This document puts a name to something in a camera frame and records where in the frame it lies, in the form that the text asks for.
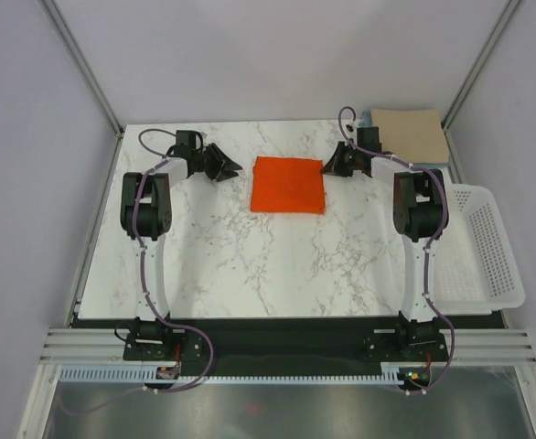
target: cable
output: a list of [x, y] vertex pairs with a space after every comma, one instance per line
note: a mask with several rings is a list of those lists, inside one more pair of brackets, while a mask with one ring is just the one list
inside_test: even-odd
[[200, 143], [199, 143], [199, 147], [197, 148], [198, 151], [203, 151], [203, 134], [201, 134], [199, 131], [196, 131], [195, 134], [197, 135]]
[[426, 366], [424, 366], [423, 373], [426, 373], [431, 369], [432, 363], [433, 363], [433, 359], [431, 358], [431, 353], [427, 350], [426, 351]]
[[174, 382], [169, 382], [166, 384], [145, 384], [146, 388], [154, 391], [165, 391], [177, 384], [178, 379], [180, 378], [180, 344], [176, 346], [177, 358], [175, 359], [175, 366], [171, 370], [164, 370], [163, 378], [166, 376], [167, 380], [174, 380]]
[[451, 323], [451, 320], [449, 320], [446, 316], [444, 316], [436, 308], [436, 306], [434, 305], [433, 301], [431, 300], [431, 298], [429, 296], [429, 266], [430, 266], [430, 262], [431, 262], [431, 256], [430, 256], [431, 244], [443, 232], [443, 229], [445, 228], [446, 223], [447, 223], [447, 215], [448, 214], [447, 214], [447, 197], [446, 197], [445, 189], [443, 188], [443, 186], [441, 186], [441, 181], [439, 180], [439, 178], [433, 172], [431, 172], [429, 169], [426, 169], [426, 168], [420, 167], [420, 166], [414, 166], [411, 163], [408, 163], [408, 162], [405, 162], [404, 160], [401, 160], [396, 155], [385, 155], [385, 154], [374, 153], [373, 151], [368, 151], [367, 149], [364, 149], [364, 148], [362, 148], [360, 146], [357, 146], [355, 144], [355, 142], [353, 141], [353, 139], [351, 139], [351, 137], [348, 136], [348, 134], [346, 133], [345, 129], [343, 128], [343, 122], [342, 122], [341, 118], [342, 118], [343, 113], [345, 111], [350, 111], [351, 112], [351, 114], [352, 114], [352, 122], [356, 121], [356, 111], [352, 107], [346, 105], [341, 110], [339, 110], [339, 114], [338, 114], [339, 131], [341, 132], [341, 135], [343, 136], [345, 141], [353, 149], [357, 149], [358, 151], [361, 151], [362, 153], [364, 153], [366, 155], [369, 155], [369, 156], [372, 156], [372, 157], [380, 157], [380, 158], [384, 158], [386, 160], [390, 160], [392, 162], [396, 162], [396, 163], [406, 167], [407, 169], [409, 169], [409, 170], [411, 170], [413, 172], [424, 172], [426, 175], [428, 175], [431, 178], [431, 180], [433, 181], [434, 185], [437, 187], [437, 190], [439, 192], [439, 197], [441, 198], [441, 203], [443, 204], [443, 213], [441, 215], [441, 223], [439, 224], [439, 227], [436, 230], [436, 232], [433, 234], [433, 236], [431, 236], [429, 241], [424, 246], [425, 252], [424, 252], [424, 268], [423, 268], [423, 288], [424, 288], [423, 297], [424, 297], [424, 300], [426, 300], [426, 303], [431, 308], [431, 310], [433, 310], [433, 312], [436, 314], [436, 316], [439, 317], [441, 320], [443, 320], [446, 323], [446, 325], [448, 326], [449, 332], [451, 333], [451, 349], [450, 349], [450, 352], [449, 352], [449, 357], [447, 358], [447, 362], [445, 363], [445, 367], [443, 368], [443, 370], [441, 370], [441, 373], [439, 373], [439, 376], [436, 378], [436, 380], [432, 384], [430, 384], [426, 388], [426, 390], [424, 390], [424, 391], [423, 390], [411, 391], [409, 393], [411, 395], [412, 394], [424, 394], [427, 391], [433, 389], [443, 379], [443, 376], [446, 374], [446, 372], [448, 371], [449, 367], [451, 366], [451, 362], [453, 361], [453, 356], [455, 355], [455, 327]]
[[128, 324], [127, 324], [127, 323], [125, 323], [125, 322], [120, 322], [120, 323], [118, 323], [118, 324], [115, 326], [115, 328], [113, 329], [113, 334], [115, 335], [115, 337], [116, 337], [118, 340], [121, 340], [121, 341], [125, 344], [125, 342], [127, 341], [126, 338], [122, 338], [122, 336], [120, 336], [120, 334], [118, 333], [118, 329], [120, 328], [120, 325], [122, 325], [122, 324], [126, 325], [127, 329], [130, 329], [130, 328], [128, 327]]
[[152, 310], [153, 314], [155, 315], [156, 319], [160, 321], [163, 325], [166, 327], [170, 327], [173, 329], [185, 329], [187, 331], [194, 332], [201, 336], [205, 340], [205, 342], [209, 346], [209, 361], [205, 367], [205, 369], [201, 372], [201, 374], [196, 377], [193, 381], [184, 384], [180, 387], [174, 387], [172, 389], [164, 389], [159, 390], [159, 392], [162, 393], [175, 393], [178, 391], [186, 391], [188, 389], [192, 389], [200, 384], [200, 382], [207, 376], [209, 373], [209, 370], [211, 369], [211, 365], [213, 364], [213, 358], [215, 356], [215, 351], [213, 348], [213, 343], [211, 343], [210, 338], [200, 329], [197, 329], [196, 327], [190, 327], [188, 325], [178, 325], [174, 323], [170, 323], [163, 316], [160, 315], [158, 310], [156, 309], [154, 303], [152, 302], [152, 299], [150, 298], [150, 292], [148, 291], [148, 286], [146, 285], [146, 277], [145, 277], [145, 264], [146, 264], [146, 245], [140, 234], [138, 233], [138, 209], [140, 207], [140, 199], [142, 199], [142, 194], [144, 193], [144, 188], [146, 184], [146, 180], [150, 174], [153, 174], [158, 169], [166, 165], [169, 161], [169, 158], [165, 157], [163, 160], [160, 161], [157, 165], [154, 165], [150, 169], [148, 169], [146, 172], [142, 174], [142, 178], [140, 180], [140, 185], [138, 186], [138, 191], [136, 193], [136, 199], [134, 202], [134, 212], [132, 213], [132, 231], [134, 232], [134, 236], [138, 240], [138, 244], [140, 245], [140, 282], [142, 284], [142, 292], [145, 295], [145, 301], [148, 304], [148, 307]]
[[431, 381], [433, 379], [433, 370], [429, 369], [428, 373], [429, 373], [429, 380], [428, 380], [426, 386], [423, 386], [423, 385], [419, 384], [418, 382], [416, 382], [415, 380], [412, 380], [412, 379], [408, 379], [408, 381], [411, 384], [413, 384], [414, 386], [418, 387], [419, 389], [424, 389], [426, 391], [429, 388], [429, 386], [431, 385]]
[[125, 398], [128, 395], [132, 395], [134, 393], [137, 393], [139, 391], [144, 391], [143, 387], [132, 387], [131, 389], [128, 389], [127, 391], [123, 391], [122, 393], [118, 393], [117, 395], [111, 397], [109, 400], [105, 400], [104, 402], [97, 404], [95, 407], [85, 410], [83, 412], [74, 412], [72, 410], [69, 410], [65, 405], [63, 404], [63, 400], [60, 396], [60, 394], [57, 395], [57, 405], [59, 408], [71, 418], [82, 418], [83, 416], [88, 416], [92, 413], [95, 413], [105, 407], [106, 405], [110, 405], [113, 402], [119, 401], [121, 398]]
[[143, 130], [139, 135], [138, 135], [138, 142], [140, 143], [140, 145], [146, 150], [148, 151], [149, 153], [152, 153], [154, 155], [158, 155], [159, 157], [162, 157], [162, 158], [165, 158], [166, 157], [166, 154], [162, 154], [162, 153], [159, 153], [158, 151], [155, 151], [154, 149], [151, 149], [149, 148], [145, 143], [144, 141], [142, 140], [142, 136], [144, 134], [148, 134], [148, 133], [164, 133], [164, 134], [168, 134], [168, 135], [172, 135], [173, 137], [176, 137], [174, 133], [171, 133], [170, 131], [167, 131], [167, 130], [163, 130], [163, 129], [160, 129], [160, 128], [147, 128], [145, 130]]

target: folded cloth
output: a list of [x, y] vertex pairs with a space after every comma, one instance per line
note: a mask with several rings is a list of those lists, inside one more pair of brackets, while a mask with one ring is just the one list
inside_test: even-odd
[[325, 213], [322, 167], [307, 158], [256, 158], [250, 210]]
[[449, 147], [438, 110], [393, 111], [371, 109], [371, 123], [380, 130], [381, 148], [416, 164], [449, 161]]

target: metal frame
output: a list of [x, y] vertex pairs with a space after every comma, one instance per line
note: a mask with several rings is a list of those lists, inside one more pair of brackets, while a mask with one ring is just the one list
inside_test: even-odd
[[504, 6], [504, 9], [500, 13], [498, 20], [496, 21], [496, 24], [489, 32], [488, 39], [486, 39], [486, 42], [484, 43], [483, 47], [479, 51], [479, 54], [477, 55], [476, 60], [471, 66], [471, 69], [467, 73], [467, 76], [465, 80], [463, 81], [461, 88], [459, 89], [459, 92], [457, 93], [455, 99], [453, 100], [451, 107], [447, 111], [447, 114], [443, 120], [443, 127], [446, 130], [448, 130], [453, 124], [453, 121], [455, 120], [459, 111], [461, 110], [461, 107], [463, 106], [463, 103], [467, 99], [467, 96], [469, 95], [474, 85], [476, 84], [477, 79], [479, 78], [479, 75], [481, 74], [482, 70], [486, 67], [486, 63], [491, 57], [494, 51], [494, 48], [496, 47], [502, 35], [508, 28], [512, 18], [518, 12], [519, 7], [522, 4], [522, 2], [523, 0], [509, 0]]
[[60, 366], [56, 364], [38, 366], [37, 375], [28, 395], [17, 439], [40, 439], [47, 428], [50, 406], [59, 383]]
[[87, 283], [87, 277], [89, 276], [91, 259], [93, 258], [93, 253], [95, 252], [97, 238], [102, 225], [103, 214], [105, 213], [105, 206], [107, 205], [107, 198], [110, 194], [110, 188], [112, 187], [113, 174], [115, 173], [115, 167], [118, 163], [118, 157], [120, 156], [120, 151], [122, 149], [122, 140], [123, 134], [118, 135], [115, 147], [112, 150], [112, 157], [110, 159], [107, 174], [100, 185], [99, 203], [92, 216], [90, 232], [85, 239], [85, 251], [81, 256], [80, 263], [77, 265], [77, 270], [75, 272], [73, 288], [70, 293], [70, 299], [67, 303], [65, 320], [63, 322], [64, 327], [68, 327], [70, 325], [73, 315], [79, 311], [78, 307], [80, 306], [80, 300], [83, 296], [85, 284]]
[[[118, 134], [118, 142], [113, 150], [112, 162], [101, 187], [99, 207], [96, 209], [91, 232], [86, 241], [86, 252], [76, 272], [69, 312], [64, 322], [65, 327], [68, 327], [75, 308], [82, 297], [83, 288], [87, 281], [91, 258], [95, 249], [103, 212], [120, 153], [123, 126], [115, 115], [112, 106], [109, 104], [89, 63], [83, 56], [55, 0], [38, 1], [58, 32], [76, 68], [98, 103], [103, 116], [116, 134]], [[449, 133], [449, 128], [452, 126], [467, 96], [476, 84], [481, 71], [485, 68], [495, 46], [509, 26], [511, 19], [519, 10], [521, 3], [522, 0], [509, 0], [507, 2], [445, 116], [443, 127], [451, 152], [450, 172], [456, 183], [464, 182], [465, 178], [459, 165], [456, 147]], [[522, 395], [536, 433], [536, 358], [534, 357], [526, 331], [516, 329], [458, 329], [456, 336], [456, 356], [452, 363], [453, 367], [511, 366], [516, 368]], [[127, 362], [122, 360], [122, 355], [123, 345], [120, 344], [120, 341], [113, 336], [113, 332], [109, 329], [50, 329], [40, 358], [33, 389], [30, 392], [27, 408], [18, 431], [18, 438], [42, 437], [48, 422], [49, 410], [55, 396], [56, 386], [63, 368], [65, 370], [72, 370], [79, 365], [85, 365], [89, 369], [130, 370], [174, 365], [173, 362]], [[384, 365], [386, 368], [411, 366], [418, 365], [406, 362], [387, 363]], [[126, 375], [121, 374], [118, 376], [123, 380], [123, 377]], [[74, 377], [74, 374], [69, 374], [68, 380], [71, 380], [71, 377]], [[241, 382], [241, 380], [232, 380], [230, 382]], [[286, 380], [278, 378], [273, 382], [285, 383]]]
[[[127, 330], [120, 329], [123, 337]], [[443, 330], [446, 345], [449, 331]], [[520, 329], [456, 329], [457, 347], [452, 366], [534, 367], [536, 358], [528, 334]], [[124, 361], [124, 345], [111, 329], [50, 329], [40, 356], [41, 365], [157, 365], [174, 366], [174, 362]], [[436, 366], [444, 362], [435, 362]], [[418, 367], [420, 363], [393, 362], [387, 366]]]
[[102, 90], [99, 82], [95, 78], [95, 74], [83, 52], [77, 44], [75, 37], [70, 31], [69, 25], [65, 20], [65, 17], [60, 12], [59, 7], [54, 0], [38, 0], [45, 13], [47, 14], [48, 19], [52, 23], [53, 27], [59, 34], [60, 40], [63, 42], [65, 49], [69, 52], [72, 61], [75, 63], [75, 67], [79, 71], [81, 77], [85, 81], [85, 84], [89, 88], [93, 98], [97, 102], [100, 110], [103, 113], [103, 117], [107, 120], [108, 124], [112, 127], [113, 131], [122, 135], [123, 126], [118, 117], [115, 115], [112, 106], [110, 105], [105, 93]]

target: white wall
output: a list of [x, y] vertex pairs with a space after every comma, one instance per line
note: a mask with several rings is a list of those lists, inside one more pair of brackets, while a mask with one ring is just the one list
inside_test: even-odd
[[536, 0], [512, 21], [453, 136], [466, 180], [496, 196], [526, 289], [510, 314], [536, 350]]
[[57, 0], [123, 123], [443, 113], [505, 0]]
[[62, 324], [113, 132], [36, 0], [0, 0], [0, 439]]

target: white cable tray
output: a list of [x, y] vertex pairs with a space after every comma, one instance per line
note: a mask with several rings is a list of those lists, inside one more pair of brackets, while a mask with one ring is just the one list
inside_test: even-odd
[[[398, 379], [398, 368], [382, 369], [381, 375], [352, 376], [312, 376], [312, 377], [207, 377], [209, 384], [335, 384], [335, 385], [396, 385], [403, 384]], [[116, 366], [116, 365], [70, 365], [63, 366], [59, 380], [62, 382], [111, 382], [162, 384], [169, 382], [187, 383], [196, 377], [181, 377], [165, 380], [156, 376], [156, 366]]]

